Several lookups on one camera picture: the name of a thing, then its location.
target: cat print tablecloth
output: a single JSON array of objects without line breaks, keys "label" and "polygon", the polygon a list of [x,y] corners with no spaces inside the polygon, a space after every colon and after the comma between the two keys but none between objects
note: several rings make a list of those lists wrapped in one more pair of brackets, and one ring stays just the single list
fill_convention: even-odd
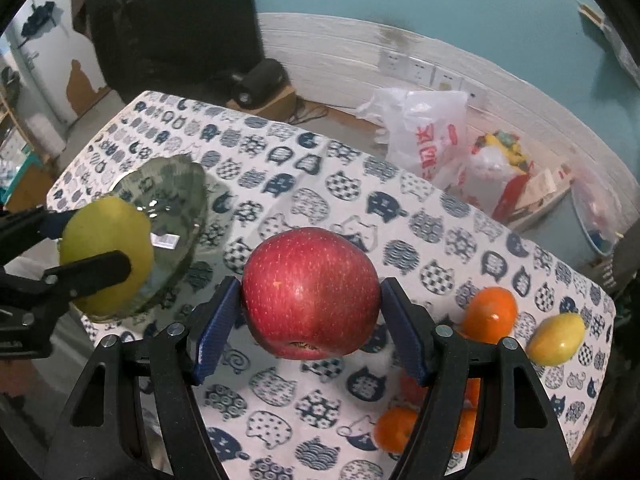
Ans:
[{"label": "cat print tablecloth", "polygon": [[[141,94],[95,136],[50,190],[48,204],[82,207],[123,173],[176,153],[190,154],[208,178],[209,216],[191,268],[148,314],[109,324],[85,320],[95,343],[107,333],[152,336],[184,320],[225,275],[242,275],[261,241],[320,226],[365,251],[381,278],[395,276],[436,321],[459,322],[469,299],[490,285],[509,288],[518,300],[513,336],[523,346],[545,317],[580,313],[587,333],[575,356],[536,367],[568,449],[575,449],[609,358],[614,305],[597,285],[384,160],[288,124],[156,92]],[[400,371],[382,317],[357,352],[312,362],[272,357],[239,322],[196,396],[232,479],[383,480],[398,457],[379,450],[371,430],[403,402]],[[146,420],[157,424],[143,397]],[[465,460],[454,453],[449,471]]]}]

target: door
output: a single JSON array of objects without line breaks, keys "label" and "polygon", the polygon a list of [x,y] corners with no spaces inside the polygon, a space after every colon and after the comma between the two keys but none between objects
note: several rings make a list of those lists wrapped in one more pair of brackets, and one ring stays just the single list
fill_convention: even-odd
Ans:
[{"label": "door", "polygon": [[[22,37],[22,28],[33,14],[33,6],[55,4],[52,19],[33,37]],[[69,126],[108,91],[91,41],[73,30],[71,0],[29,0],[15,15],[14,41],[42,94]]]}]

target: black speaker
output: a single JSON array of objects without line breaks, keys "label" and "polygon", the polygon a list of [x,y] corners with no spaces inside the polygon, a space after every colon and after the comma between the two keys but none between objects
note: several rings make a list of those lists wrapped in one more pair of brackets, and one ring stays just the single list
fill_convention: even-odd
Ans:
[{"label": "black speaker", "polygon": [[233,99],[241,108],[253,110],[269,100],[287,78],[284,67],[275,59],[263,59],[236,83]]}]

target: blue gripper pad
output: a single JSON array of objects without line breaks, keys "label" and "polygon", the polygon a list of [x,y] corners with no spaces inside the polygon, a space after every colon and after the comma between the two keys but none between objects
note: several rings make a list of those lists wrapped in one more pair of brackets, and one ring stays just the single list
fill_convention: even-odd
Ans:
[{"label": "blue gripper pad", "polygon": [[222,280],[213,297],[194,311],[187,351],[193,362],[191,375],[196,386],[216,371],[226,340],[240,315],[240,282],[233,276]]},{"label": "blue gripper pad", "polygon": [[[380,284],[382,289],[382,315],[385,317],[386,326],[391,334],[391,339],[396,345],[396,351],[404,370],[411,375],[418,384],[425,384],[427,378],[433,373],[424,361],[426,349],[420,340],[420,336],[412,325],[410,313],[407,311],[416,308],[407,298],[404,290],[395,278],[386,278]],[[425,322],[431,319],[428,313]]]},{"label": "blue gripper pad", "polygon": [[47,211],[38,229],[40,235],[51,240],[61,238],[66,225],[77,212],[78,209],[70,209],[60,213]]}]

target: screw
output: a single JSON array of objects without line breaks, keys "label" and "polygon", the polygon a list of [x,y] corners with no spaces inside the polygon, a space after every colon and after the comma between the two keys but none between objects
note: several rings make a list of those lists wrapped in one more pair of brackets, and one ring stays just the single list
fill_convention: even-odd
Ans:
[{"label": "screw", "polygon": [[438,325],[436,327],[436,334],[441,337],[451,337],[453,335],[453,329],[447,325]]},{"label": "screw", "polygon": [[509,350],[515,350],[518,347],[518,342],[513,337],[505,337],[502,344]]},{"label": "screw", "polygon": [[26,314],[24,314],[24,316],[22,316],[22,324],[24,326],[31,326],[35,321],[36,318],[33,315],[33,312],[27,312]]},{"label": "screw", "polygon": [[100,344],[105,348],[109,348],[110,346],[115,345],[118,339],[119,337],[116,336],[115,334],[109,334],[102,338],[102,340],[100,341]]},{"label": "screw", "polygon": [[184,332],[184,325],[182,323],[171,323],[171,325],[166,328],[166,332],[169,335],[180,335]]}]

